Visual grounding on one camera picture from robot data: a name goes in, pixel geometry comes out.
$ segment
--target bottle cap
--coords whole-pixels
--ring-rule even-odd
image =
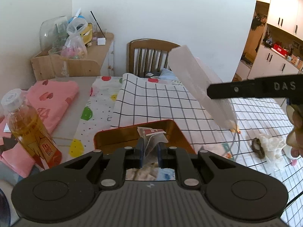
[[[24,99],[25,96],[21,89],[13,89],[3,96],[1,105],[4,111],[11,113],[22,105]]]

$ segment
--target green circle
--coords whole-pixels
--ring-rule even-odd
[[[81,119],[90,120],[93,116],[93,112],[89,107],[85,107],[81,115]]]

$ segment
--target white wall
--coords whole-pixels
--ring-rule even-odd
[[[0,0],[0,98],[34,82],[30,59],[40,52],[41,23],[71,15],[72,0]]]
[[[187,44],[223,81],[231,81],[248,36],[256,0],[73,0],[115,34],[115,75],[126,71],[127,43],[156,38]]]

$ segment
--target wooden chair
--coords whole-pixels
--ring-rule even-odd
[[[169,52],[179,46],[158,39],[137,39],[131,41],[128,53],[129,72],[138,77],[144,77],[146,72],[159,72],[161,68],[167,68]]]

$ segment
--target incense stick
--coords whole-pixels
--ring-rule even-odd
[[[96,18],[95,18],[95,16],[94,16],[94,14],[93,14],[92,11],[91,11],[91,15],[93,16],[94,20],[96,21],[96,23],[97,23],[97,25],[98,25],[100,31],[102,32],[102,35],[104,36],[104,33],[103,33],[103,31],[101,30],[101,27],[99,26],[98,21],[96,20]]]

